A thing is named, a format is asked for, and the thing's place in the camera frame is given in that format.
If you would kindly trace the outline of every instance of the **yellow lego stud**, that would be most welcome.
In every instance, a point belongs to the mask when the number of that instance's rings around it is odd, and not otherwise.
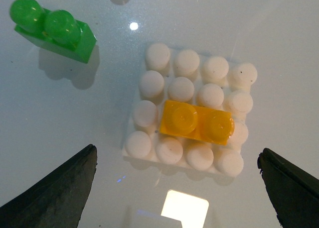
[[[203,132],[208,138],[214,141],[224,141],[229,139],[233,131],[234,122],[228,113],[215,110],[207,116]]]
[[[173,133],[181,135],[193,132],[197,126],[197,121],[196,109],[186,103],[173,105],[165,116],[165,124]]]
[[[167,100],[161,133],[226,145],[234,132],[231,113]]]

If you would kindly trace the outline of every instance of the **glossy white surface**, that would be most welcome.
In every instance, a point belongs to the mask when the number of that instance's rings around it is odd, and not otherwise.
[[[80,228],[126,228],[137,210],[160,215],[170,189],[209,202],[205,228],[280,228],[257,169],[262,149],[319,177],[319,0],[37,0],[90,25],[98,47],[88,65],[18,35],[8,16],[13,1],[0,0],[0,205],[89,143],[98,166]],[[256,66],[235,180],[123,159],[150,42]]]

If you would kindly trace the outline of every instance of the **lego brick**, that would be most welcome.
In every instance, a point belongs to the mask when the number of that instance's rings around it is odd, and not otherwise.
[[[160,133],[227,145],[234,132],[231,113],[166,100]]]
[[[155,43],[146,50],[141,73],[123,155],[155,166],[168,164],[208,174],[239,175],[244,165],[240,152],[248,138],[245,120],[253,106],[250,89],[257,79],[256,68],[250,63],[230,63],[220,56],[208,57]],[[161,127],[166,103],[228,114],[234,130],[227,144],[225,140],[212,143],[167,132],[165,126]]]
[[[38,14],[32,14],[30,7],[36,8]],[[88,24],[75,20],[67,11],[50,11],[35,0],[16,0],[10,16],[17,23],[15,31],[34,45],[88,63],[96,38]]]

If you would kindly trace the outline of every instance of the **white lego plate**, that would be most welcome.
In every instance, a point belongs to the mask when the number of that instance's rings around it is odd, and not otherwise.
[[[157,106],[157,109],[159,112],[156,123],[154,123],[152,126],[148,128],[142,128],[135,125],[131,115],[128,122],[127,133],[126,133],[127,135],[126,138],[132,132],[137,130],[144,131],[150,136],[151,142],[152,142],[152,147],[150,148],[150,152],[148,153],[148,150],[142,151],[143,150],[143,146],[142,146],[140,147],[140,150],[139,150],[141,155],[140,157],[138,157],[139,155],[137,155],[137,157],[138,159],[147,160],[147,161],[151,161],[155,163],[162,163],[156,154],[156,146],[159,143],[159,140],[165,137],[171,137],[165,134],[161,134],[159,132],[159,129],[160,129],[159,127],[160,127],[160,120],[162,116],[164,102],[170,99],[167,93],[168,87],[171,84],[171,82],[176,78],[177,72],[174,69],[174,66],[175,66],[174,60],[181,50],[175,50],[170,48],[169,51],[170,51],[170,59],[167,64],[167,67],[165,70],[160,72],[164,78],[163,92],[159,96],[157,96],[155,99],[146,99],[144,96],[141,95],[140,89],[139,87],[137,87],[135,96],[134,96],[133,107],[132,107],[134,109],[135,105],[141,100],[149,100],[153,102]],[[199,106],[198,99],[196,99],[199,90],[202,88],[203,85],[209,83],[209,81],[212,81],[212,79],[208,79],[207,74],[203,75],[203,65],[209,58],[210,57],[199,55],[199,59],[200,59],[199,67],[194,74],[189,76],[195,88],[192,99],[187,101],[187,103],[189,104]],[[229,138],[226,146],[206,143],[210,146],[210,148],[213,151],[214,161],[212,165],[209,166],[208,169],[203,170],[203,172],[208,172],[213,174],[224,174],[230,177],[236,177],[243,168],[243,160],[242,160],[242,157],[240,156],[240,151],[241,151],[242,144],[246,141],[248,136],[248,129],[245,125],[245,119],[246,119],[246,114],[250,111],[252,107],[252,99],[249,95],[249,92],[250,92],[251,85],[257,79],[257,71],[255,67],[249,63],[234,64],[234,63],[228,62],[228,64],[229,64],[229,72],[227,73],[227,76],[225,76],[221,80],[214,81],[214,84],[217,84],[218,86],[220,86],[224,92],[224,101],[222,105],[216,109],[233,112],[232,117],[235,121],[235,130],[234,130],[233,136]],[[142,70],[141,76],[143,76],[145,72],[150,70],[149,67],[147,67],[146,62],[142,64],[141,70]],[[234,96],[236,96],[238,93],[240,93],[241,95],[244,95],[244,97],[237,96],[236,99],[234,99]],[[229,101],[235,104],[235,107],[238,108],[239,111],[234,112],[234,108],[233,109],[231,108],[231,106],[229,105],[230,104]],[[187,159],[185,157],[186,147],[191,142],[193,142],[193,140],[182,138],[182,137],[175,137],[175,138],[178,141],[180,141],[180,143],[182,144],[183,155],[181,159],[173,165],[177,167],[182,167],[182,168],[194,169],[194,166],[191,166],[187,162]],[[122,150],[123,156],[130,157],[130,155],[126,151],[125,143],[123,145],[123,150]]]

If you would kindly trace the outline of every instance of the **white lego baseplate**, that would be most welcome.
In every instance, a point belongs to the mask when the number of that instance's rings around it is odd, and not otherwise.
[[[161,43],[153,44],[153,47],[159,46],[161,48],[165,48],[166,46]],[[160,70],[159,72],[163,76],[164,80],[164,87],[163,91],[156,96],[155,98],[146,99],[145,96],[142,95],[140,88],[137,87],[135,95],[134,95],[134,102],[133,102],[133,109],[135,108],[136,104],[139,103],[142,100],[149,100],[153,102],[157,109],[158,109],[158,117],[156,119],[156,122],[152,124],[149,127],[140,127],[136,125],[136,123],[133,120],[132,114],[130,115],[127,132],[126,132],[126,138],[130,136],[135,131],[143,131],[146,134],[148,134],[150,141],[152,143],[150,149],[147,145],[145,145],[145,150],[143,143],[138,144],[139,141],[133,146],[138,146],[138,153],[134,154],[133,157],[136,159],[142,159],[142,160],[148,160],[156,163],[166,163],[163,161],[163,159],[159,159],[157,155],[157,146],[158,144],[166,137],[172,137],[165,134],[161,134],[159,132],[160,127],[160,121],[162,116],[162,110],[163,105],[166,100],[172,100],[171,97],[168,95],[168,87],[172,83],[172,81],[179,77],[179,71],[176,70],[176,67],[179,65],[180,62],[176,62],[176,57],[181,51],[185,50],[175,50],[167,47],[167,50],[169,50],[168,59],[169,62],[165,69]],[[153,53],[153,55],[147,54],[148,58],[154,57],[154,53],[157,53],[157,50],[153,50],[150,52],[150,47],[148,48],[147,53]],[[209,148],[213,152],[213,159],[210,157],[209,161],[206,161],[206,157],[201,157],[205,153],[201,152],[195,152],[193,155],[194,157],[189,158],[186,154],[189,152],[189,145],[192,144],[194,141],[192,139],[187,139],[183,137],[174,137],[176,138],[180,144],[183,147],[182,155],[180,160],[176,161],[176,163],[170,163],[170,165],[188,168],[188,169],[196,169],[203,172],[208,173],[215,173],[215,174],[224,174],[226,176],[230,177],[236,177],[243,169],[243,159],[240,155],[242,144],[247,140],[248,137],[248,129],[245,125],[246,115],[249,113],[249,111],[252,108],[253,102],[250,97],[250,88],[251,85],[256,81],[257,79],[257,71],[255,67],[250,63],[243,63],[243,64],[234,64],[228,62],[229,65],[229,71],[227,75],[222,79],[217,79],[210,77],[210,75],[213,76],[213,73],[215,71],[211,70],[208,74],[207,70],[204,72],[204,65],[208,66],[208,60],[213,58],[198,55],[199,57],[199,66],[198,69],[192,73],[191,75],[186,75],[194,84],[194,94],[192,98],[187,101],[186,103],[192,104],[192,105],[203,105],[198,103],[198,92],[200,89],[208,83],[217,84],[221,87],[223,93],[224,93],[224,100],[221,106],[219,106],[218,110],[228,111],[232,112],[232,118],[234,119],[234,133],[233,135],[228,139],[227,145],[218,145],[213,143],[207,143],[203,142],[202,144],[205,144],[205,146],[209,146]],[[152,65],[149,65],[151,62],[148,60],[148,63],[144,62],[142,64],[142,74],[141,77],[152,67]],[[127,144],[128,141],[126,141],[123,145],[123,155],[130,157],[128,151],[127,151]],[[203,167],[202,164],[209,164],[209,167]]]

